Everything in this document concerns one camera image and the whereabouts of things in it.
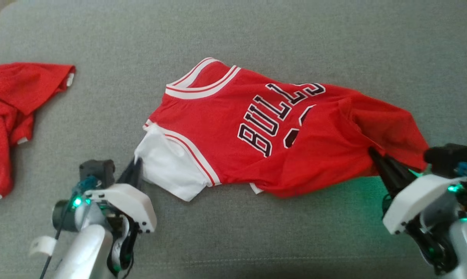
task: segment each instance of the black cable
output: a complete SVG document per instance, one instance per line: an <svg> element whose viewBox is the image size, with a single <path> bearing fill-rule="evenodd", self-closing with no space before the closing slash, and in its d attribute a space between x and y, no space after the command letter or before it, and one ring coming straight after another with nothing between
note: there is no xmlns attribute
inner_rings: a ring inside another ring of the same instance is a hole
<svg viewBox="0 0 467 279"><path fill-rule="evenodd" d="M59 235L61 234L61 229L63 227L63 223L65 222L66 214L68 213L68 208L69 208L70 204L72 203L72 200L73 200L74 196L75 195L73 194L72 197L70 198L70 201L66 204L66 209L63 212L63 215L61 216L61 222L59 224L58 230L56 230L56 236L54 237L54 239L56 241L59 240ZM47 272L47 267L49 266L49 263L51 263L51 258L52 258L52 256L49 256L47 258L47 261L46 261L46 263L44 265L44 269L42 269L42 273L40 274L40 279L44 279L44 276L46 275L46 272Z"/></svg>
<svg viewBox="0 0 467 279"><path fill-rule="evenodd" d="M125 274L125 276L122 279L125 279L126 277L128 277L128 274L130 274L132 267L134 267L134 261L135 261L135 257L134 257L134 253L132 253L132 262L130 263L130 266L128 267L127 274Z"/></svg>

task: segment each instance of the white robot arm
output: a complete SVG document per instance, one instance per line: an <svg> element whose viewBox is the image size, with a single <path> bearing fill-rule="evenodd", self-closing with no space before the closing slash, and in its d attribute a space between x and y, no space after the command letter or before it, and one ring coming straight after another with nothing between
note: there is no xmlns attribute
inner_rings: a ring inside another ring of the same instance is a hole
<svg viewBox="0 0 467 279"><path fill-rule="evenodd" d="M393 158L370 155L387 187L383 224L407 233L438 278L467 279L467 146L425 152L433 174L416 177Z"/></svg>
<svg viewBox="0 0 467 279"><path fill-rule="evenodd" d="M133 265L133 247L139 233L151 233L157 218L149 196L140 191L141 160L131 162L114 183L112 161L87 161L81 164L81 182L72 197L56 203L53 226L55 238L33 241L31 254L43 252L49 265L61 230L78 232L56 269L56 279L116 279ZM48 249L42 249L49 243Z"/></svg>

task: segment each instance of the red garment pile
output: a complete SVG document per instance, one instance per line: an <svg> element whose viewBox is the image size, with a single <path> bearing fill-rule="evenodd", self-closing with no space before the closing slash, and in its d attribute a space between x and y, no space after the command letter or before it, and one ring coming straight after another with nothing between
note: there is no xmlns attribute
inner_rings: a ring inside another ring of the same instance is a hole
<svg viewBox="0 0 467 279"><path fill-rule="evenodd" d="M31 140L33 112L74 77L73 65L17 62L0 65L0 198L12 190L10 148Z"/></svg>

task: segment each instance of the gray couch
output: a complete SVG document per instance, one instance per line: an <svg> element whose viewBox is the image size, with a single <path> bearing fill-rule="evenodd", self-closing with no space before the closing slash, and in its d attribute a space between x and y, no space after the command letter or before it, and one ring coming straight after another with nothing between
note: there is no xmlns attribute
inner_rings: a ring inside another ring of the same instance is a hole
<svg viewBox="0 0 467 279"><path fill-rule="evenodd" d="M0 64L78 72L12 154L0 279L40 275L45 258L27 258L29 243L54 235L51 209L79 163L110 158L119 174L164 85L208 56L287 83L355 88L409 110L430 145L467 145L467 0L17 2L0 13ZM286 200L247 185L205 189L190 203L145 191L158 227L138 238L130 278L433 277L412 239L382 225L378 178ZM62 234L49 274L73 237Z"/></svg>

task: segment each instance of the bulls jersey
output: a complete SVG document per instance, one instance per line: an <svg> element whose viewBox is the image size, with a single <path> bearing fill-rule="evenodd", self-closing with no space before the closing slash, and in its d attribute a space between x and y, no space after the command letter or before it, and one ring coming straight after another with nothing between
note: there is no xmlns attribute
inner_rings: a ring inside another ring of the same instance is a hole
<svg viewBox="0 0 467 279"><path fill-rule="evenodd" d="M250 183L294 196L376 175L368 148L416 170L428 148L407 111L330 84L280 83L206 58L166 86L136 149L144 177L191 200Z"/></svg>

